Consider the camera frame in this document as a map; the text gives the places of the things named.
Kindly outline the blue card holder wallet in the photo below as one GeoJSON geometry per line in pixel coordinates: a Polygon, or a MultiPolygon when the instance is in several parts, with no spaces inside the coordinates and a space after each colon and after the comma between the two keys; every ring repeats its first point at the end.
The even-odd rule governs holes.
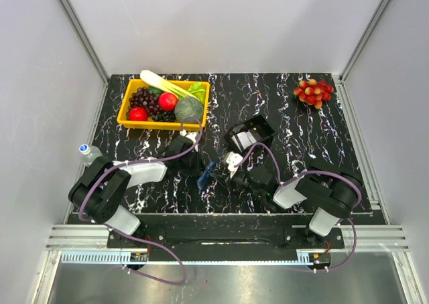
{"type": "Polygon", "coordinates": [[[215,161],[210,161],[209,164],[204,168],[202,175],[196,181],[196,186],[199,191],[206,189],[207,185],[212,179],[211,174],[216,168],[217,163],[215,161]]]}

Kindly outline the black card tray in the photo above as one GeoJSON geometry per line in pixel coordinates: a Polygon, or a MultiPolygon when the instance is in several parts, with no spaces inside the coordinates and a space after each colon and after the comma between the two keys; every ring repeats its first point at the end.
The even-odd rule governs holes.
{"type": "Polygon", "coordinates": [[[231,127],[224,135],[228,147],[235,153],[246,153],[254,143],[271,145],[275,129],[262,115],[256,115],[231,127]]]}

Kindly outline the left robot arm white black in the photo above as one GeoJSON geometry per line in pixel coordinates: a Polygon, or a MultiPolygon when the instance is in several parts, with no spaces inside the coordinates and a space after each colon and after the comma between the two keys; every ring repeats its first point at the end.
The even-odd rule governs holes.
{"type": "Polygon", "coordinates": [[[197,144],[201,134],[181,131],[161,158],[113,161],[104,155],[95,158],[68,193],[68,199],[89,220],[122,231],[122,239],[131,247],[145,240],[140,220],[121,205],[127,189],[164,180],[169,169],[198,169],[197,144]]]}

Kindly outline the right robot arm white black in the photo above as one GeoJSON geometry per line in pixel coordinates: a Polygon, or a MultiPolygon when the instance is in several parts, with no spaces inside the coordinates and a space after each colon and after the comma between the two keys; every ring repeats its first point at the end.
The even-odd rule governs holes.
{"type": "Polygon", "coordinates": [[[314,213],[305,240],[314,248],[328,241],[333,226],[350,218],[362,199],[363,179],[359,174],[321,161],[313,161],[309,170],[285,183],[278,183],[263,165],[250,171],[230,165],[216,171],[214,177],[229,189],[253,194],[270,212],[285,212],[309,202],[314,213]]]}

